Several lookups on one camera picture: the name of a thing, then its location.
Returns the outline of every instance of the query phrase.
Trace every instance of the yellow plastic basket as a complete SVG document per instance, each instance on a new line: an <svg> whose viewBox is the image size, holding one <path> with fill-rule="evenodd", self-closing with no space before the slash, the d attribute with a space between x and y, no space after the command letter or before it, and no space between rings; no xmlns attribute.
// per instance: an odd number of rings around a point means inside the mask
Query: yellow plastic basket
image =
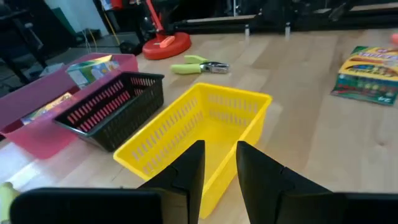
<svg viewBox="0 0 398 224"><path fill-rule="evenodd" d="M271 101L263 93L197 83L125 142L114 159L149 180L196 140L205 140L200 218L206 218L236 175L236 142L257 143Z"/></svg>

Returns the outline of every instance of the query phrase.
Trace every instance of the basket rim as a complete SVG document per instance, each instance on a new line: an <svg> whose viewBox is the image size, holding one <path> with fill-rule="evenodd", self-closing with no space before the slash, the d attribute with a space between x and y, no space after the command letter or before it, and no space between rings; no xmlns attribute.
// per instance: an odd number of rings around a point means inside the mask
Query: basket rim
<svg viewBox="0 0 398 224"><path fill-rule="evenodd" d="M95 91L93 91L92 93L90 93L89 95L87 95L86 97L80 99L79 101L75 102L74 104L72 104L71 106L69 106L65 111L63 111L62 113L60 113L59 115L57 115L56 117L53 118L53 122L59 124L60 126L62 126L63 128L67 128L73 132L76 132L78 134L81 134L82 136L89 138L92 135L96 134L101 128L103 128L104 125L106 125L110 120L112 120L113 118L115 118L119 113L122 112L122 110L124 110L125 108L127 108L128 106L130 106L133 102L135 102L139 96L133 98L131 101L127 102L125 105L123 105L122 107L118 108L116 111L113 111L108 117L106 117L104 120L102 120L101 122L99 122L94 128L92 128L90 131L88 132L84 132L84 131L80 131L77 128L73 128L69 125L66 125L60 121L58 121L57 119L59 117L61 117L64 113L66 113L67 111L71 110L75 105L81 103L83 100L87 99L88 97L94 95L98 90L100 90L102 87L104 87L105 85L109 84L110 82L112 82L113 80L117 79L120 77L120 75L122 74L135 74L135 75L143 75L143 76L152 76L152 77L159 77L158 80L155 81L155 83L152 85L154 86L155 84L157 84L158 82L162 82L163 78L165 77L164 75L161 74L151 74L151 73L141 73L141 72L121 72L119 75L115 76L114 78L110 79L107 83L105 83L104 85L101 85L98 89L96 89Z"/></svg>
<svg viewBox="0 0 398 224"><path fill-rule="evenodd" d="M117 161L118 163L122 164L124 167L128 168L131 170L133 173L138 175L139 177L143 178L145 181L150 180L152 177L149 175L143 173L139 169L135 168L134 166L130 165L126 160L122 159L119 157L119 154L121 151L123 151L125 148L127 148L127 145L131 144L134 142L137 138L139 138L142 134L142 132L146 131L150 126L152 126L156 121L161 119L164 114L166 114L171 108L173 108L177 103L182 101L187 95L189 95L191 92L195 91L197 88L201 86L207 86L211 88L218 88L222 90L228 90L228 91L233 91L235 93L243 93L243 94L249 94L252 96L257 96L257 97L262 97L266 98L267 101L263 104L263 106L259 109L253 120L250 122L250 124L247 126L247 128L243 131L243 133L240 135L239 139L237 139L236 142L240 141L242 138L246 137L249 133L249 131L252 129L252 127L255 125L256 122L259 121L262 113L266 112L266 109L268 106L271 104L272 97L266 93L258 93L254 91L249 91L249 90L240 90L237 88L232 88L232 87L227 87L227 86L221 86L221 85L214 85L214 84L209 84L209 83L196 83L192 85L186 92L184 92L182 95L180 95L175 101L173 101L171 104L168 105L163 111L161 111L154 119L150 120L144 127L142 127L138 132L133 135L130 139L125 141L121 146L118 147L117 150L113 153L113 159ZM207 180L206 183L203 184L203 192L202 195L205 195L210 186L214 183L216 178L220 175L221 171L224 169L226 166L227 162L231 159L231 157L234 155L234 152L236 150L236 143L234 146L231 148L231 150L227 153L226 157L221 161L220 165L217 167L217 169L214 171L214 173L211 175L211 177Z"/></svg>

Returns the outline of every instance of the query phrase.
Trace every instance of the plastic basket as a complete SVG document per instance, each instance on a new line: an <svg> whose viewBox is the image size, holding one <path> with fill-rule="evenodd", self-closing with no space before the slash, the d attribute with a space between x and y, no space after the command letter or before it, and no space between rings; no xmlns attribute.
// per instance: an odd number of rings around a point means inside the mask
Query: plastic basket
<svg viewBox="0 0 398 224"><path fill-rule="evenodd" d="M198 83L125 142L114 159L149 180L196 140L206 143L200 217L206 218L236 175L236 143L257 143L272 98Z"/></svg>
<svg viewBox="0 0 398 224"><path fill-rule="evenodd" d="M69 65L85 62L109 54L91 53L84 55L60 70L46 75L12 93L0 98L0 134L17 144L38 159L48 159L65 149L76 140L77 135L53 122L53 119L75 102L85 98L104 83L121 72L138 71L134 55L112 54L113 60L120 64L116 70L80 90L76 83L65 73ZM21 118L45 106L66 92L73 95L67 101L40 115L33 122L23 125Z"/></svg>
<svg viewBox="0 0 398 224"><path fill-rule="evenodd" d="M163 75L124 72L54 120L113 152L163 105Z"/></svg>

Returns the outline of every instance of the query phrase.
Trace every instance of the yellow object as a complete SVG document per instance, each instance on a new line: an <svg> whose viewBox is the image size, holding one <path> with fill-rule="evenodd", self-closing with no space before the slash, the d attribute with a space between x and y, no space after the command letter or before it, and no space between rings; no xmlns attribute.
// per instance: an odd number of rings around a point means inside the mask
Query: yellow object
<svg viewBox="0 0 398 224"><path fill-rule="evenodd" d="M257 143L272 97L198 83L175 100L115 153L114 159L149 180L196 140L206 144L200 218L215 208L237 173L236 143Z"/></svg>
<svg viewBox="0 0 398 224"><path fill-rule="evenodd" d="M19 192L12 187L10 182L0 185L0 223L9 220L9 211L12 201Z"/></svg>
<svg viewBox="0 0 398 224"><path fill-rule="evenodd" d="M104 16L105 16L106 22L108 23L109 27L111 28L112 34L113 34L114 38L116 39L116 42L118 43L118 45L120 45L120 40L117 37L116 33L114 32L112 23L109 21L108 16L106 15L104 5L102 5L102 11L104 12Z"/></svg>
<svg viewBox="0 0 398 224"><path fill-rule="evenodd" d="M357 47L341 66L339 74L398 81L398 49Z"/></svg>
<svg viewBox="0 0 398 224"><path fill-rule="evenodd" d="M94 35L93 35L93 33L91 32L91 29L88 29L88 32L90 32L91 38L93 39L94 46L95 46L95 52L98 52L97 41L95 41Z"/></svg>
<svg viewBox="0 0 398 224"><path fill-rule="evenodd" d="M199 64L182 64L182 65L171 65L170 69L175 74L201 74L201 68Z"/></svg>
<svg viewBox="0 0 398 224"><path fill-rule="evenodd" d="M208 59L197 55L185 55L184 60L185 63L205 63L209 61Z"/></svg>

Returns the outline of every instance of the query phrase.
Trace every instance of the cable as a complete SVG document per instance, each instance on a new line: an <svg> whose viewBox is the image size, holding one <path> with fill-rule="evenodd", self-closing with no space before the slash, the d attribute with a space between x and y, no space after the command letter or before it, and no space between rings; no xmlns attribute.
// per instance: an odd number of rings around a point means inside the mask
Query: cable
<svg viewBox="0 0 398 224"><path fill-rule="evenodd" d="M91 53L91 45L90 45L90 43L87 40L86 31L83 29L81 31L81 33L83 34L83 37L85 38L86 49L87 49L87 53L89 54L89 53Z"/></svg>
<svg viewBox="0 0 398 224"><path fill-rule="evenodd" d="M95 41L94 35L93 35L93 33L91 32L91 29L88 29L88 32L90 32L91 38L93 39L94 46L95 46L95 52L98 53L97 42Z"/></svg>
<svg viewBox="0 0 398 224"><path fill-rule="evenodd" d="M120 45L119 38L117 37L116 33L114 32L113 26L112 26L111 22L109 21L108 16L106 15L105 8L104 8L103 5L102 5L102 11L104 12L104 16L105 16L106 22L108 23L109 27L111 28L111 31L112 31L112 33L113 33L113 36L114 36L114 38L116 39L116 42L118 43L118 45Z"/></svg>

